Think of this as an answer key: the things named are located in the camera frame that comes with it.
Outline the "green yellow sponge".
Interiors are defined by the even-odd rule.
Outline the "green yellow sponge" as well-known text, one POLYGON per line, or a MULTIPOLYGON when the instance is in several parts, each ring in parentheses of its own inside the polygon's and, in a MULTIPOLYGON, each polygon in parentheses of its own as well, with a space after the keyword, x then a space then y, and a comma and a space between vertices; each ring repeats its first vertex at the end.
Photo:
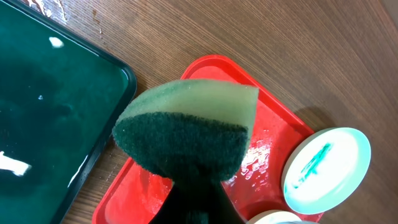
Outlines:
POLYGON ((259 89, 207 79, 176 80, 133 100, 113 128, 143 169, 176 182, 223 181, 250 144, 259 89))

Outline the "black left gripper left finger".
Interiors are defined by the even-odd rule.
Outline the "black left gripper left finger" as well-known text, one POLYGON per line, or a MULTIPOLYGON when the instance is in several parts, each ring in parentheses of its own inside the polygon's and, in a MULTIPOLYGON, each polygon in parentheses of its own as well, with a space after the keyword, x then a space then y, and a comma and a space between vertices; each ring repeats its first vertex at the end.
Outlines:
POLYGON ((174 183, 160 210, 149 224, 199 223, 197 194, 194 190, 174 183))

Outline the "white plate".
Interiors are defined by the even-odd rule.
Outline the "white plate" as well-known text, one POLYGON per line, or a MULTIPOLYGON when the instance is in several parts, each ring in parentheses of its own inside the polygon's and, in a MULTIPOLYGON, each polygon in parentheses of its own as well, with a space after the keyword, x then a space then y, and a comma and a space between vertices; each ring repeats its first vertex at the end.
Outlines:
POLYGON ((292 212, 283 210, 269 210, 262 212, 246 222, 247 224, 318 224, 304 221, 292 212))
POLYGON ((360 185, 371 160, 367 136, 354 128, 327 128, 301 142, 285 163, 281 188, 291 210, 328 211, 360 185))

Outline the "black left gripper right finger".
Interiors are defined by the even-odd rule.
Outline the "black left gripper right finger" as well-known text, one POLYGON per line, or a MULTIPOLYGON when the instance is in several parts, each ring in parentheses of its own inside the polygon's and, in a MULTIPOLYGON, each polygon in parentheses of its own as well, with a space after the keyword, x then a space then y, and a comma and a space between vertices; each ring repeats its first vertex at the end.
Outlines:
POLYGON ((227 196, 221 182, 202 180, 200 187, 199 223, 245 224, 227 196))

